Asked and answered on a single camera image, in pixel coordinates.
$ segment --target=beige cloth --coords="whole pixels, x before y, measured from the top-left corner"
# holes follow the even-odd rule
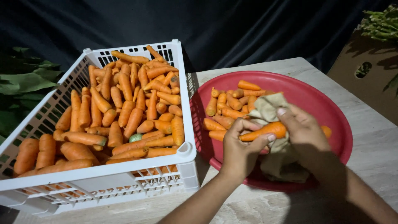
[[[277,109],[288,107],[286,99],[281,93],[261,96],[254,103],[256,109],[249,115],[252,121],[261,125],[269,122],[279,121]],[[260,169],[271,181],[288,181],[304,183],[309,173],[302,166],[297,164],[297,154],[289,143],[289,134],[286,137],[277,139],[269,145],[270,152],[261,160]]]

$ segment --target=dark fabric backdrop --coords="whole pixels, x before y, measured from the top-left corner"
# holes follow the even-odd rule
[[[34,49],[68,69],[84,48],[101,49],[179,39],[204,71],[303,57],[326,73],[362,10],[385,0],[37,0],[3,1],[5,46]]]

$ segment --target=hand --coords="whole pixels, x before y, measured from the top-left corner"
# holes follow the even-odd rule
[[[279,108],[278,117],[289,131],[289,140],[299,154],[299,162],[310,169],[319,153],[330,152],[330,146],[316,119],[295,105]]]
[[[251,143],[239,140],[241,134],[248,130],[258,129],[260,127],[257,124],[242,118],[234,122],[223,139],[224,156],[220,174],[227,175],[231,180],[236,180],[238,184],[241,184],[253,171],[260,151],[276,138],[274,134],[265,134],[260,135]]]

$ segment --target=carrot pile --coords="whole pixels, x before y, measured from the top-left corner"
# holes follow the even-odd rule
[[[23,140],[14,177],[175,154],[185,141],[179,71],[147,49],[155,59],[112,51],[116,62],[102,69],[90,65],[91,87],[83,87],[81,95],[72,90],[71,106],[53,135]],[[133,135],[139,139],[129,142]]]
[[[254,102],[260,96],[272,95],[277,92],[263,90],[258,85],[245,80],[240,80],[236,90],[217,90],[213,87],[210,101],[205,109],[207,116],[203,120],[203,129],[209,131],[209,137],[222,141],[237,118],[249,118],[250,111],[255,109]],[[330,128],[321,127],[327,138],[332,134]],[[274,133],[277,139],[284,138],[286,127],[281,122],[271,122],[260,130],[243,134],[239,137],[242,141],[253,141],[258,136],[267,133]]]

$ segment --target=table surface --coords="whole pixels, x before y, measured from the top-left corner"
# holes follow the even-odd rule
[[[343,111],[352,128],[354,143],[347,166],[368,183],[388,204],[398,209],[398,128],[360,99],[349,93],[303,58],[264,62],[235,68],[188,74],[194,79],[191,90],[216,76],[234,71],[269,71],[291,76],[317,88]],[[202,186],[218,171],[197,156]],[[186,200],[191,193],[64,212],[38,218],[20,212],[15,224],[95,223],[152,224]],[[218,211],[212,224],[335,223],[319,189],[285,194],[240,185]]]

